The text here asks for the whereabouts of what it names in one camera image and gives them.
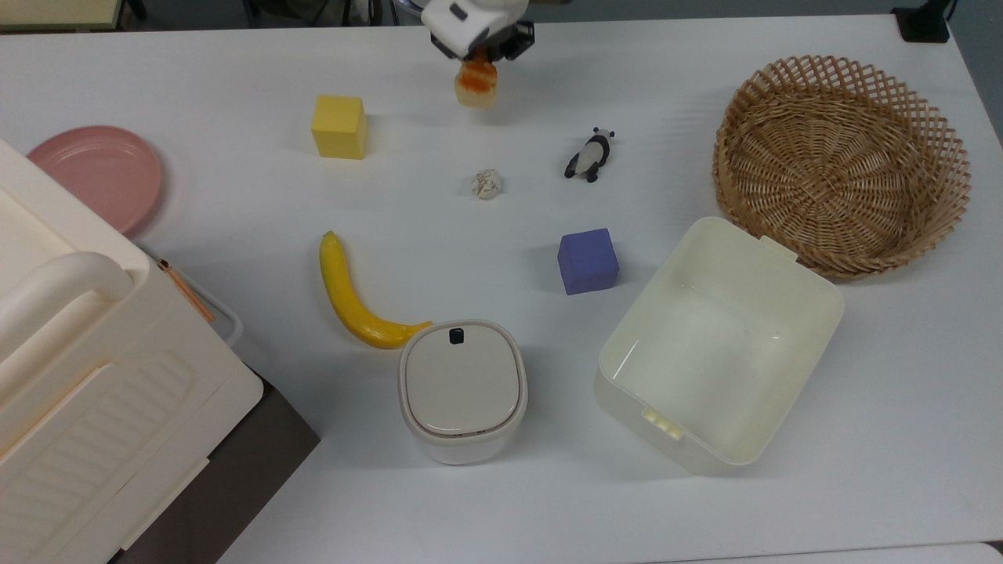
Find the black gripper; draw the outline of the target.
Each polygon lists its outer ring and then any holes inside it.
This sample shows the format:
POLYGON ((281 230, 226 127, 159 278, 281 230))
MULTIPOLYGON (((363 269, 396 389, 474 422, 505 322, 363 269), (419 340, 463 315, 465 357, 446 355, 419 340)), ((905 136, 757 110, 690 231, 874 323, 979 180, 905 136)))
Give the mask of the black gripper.
POLYGON ((451 60, 498 62, 499 60, 515 60, 533 46, 536 43, 536 28, 534 28, 534 22, 516 21, 499 30, 483 29, 474 37, 466 53, 460 53, 451 48, 434 33, 431 33, 430 41, 451 60))

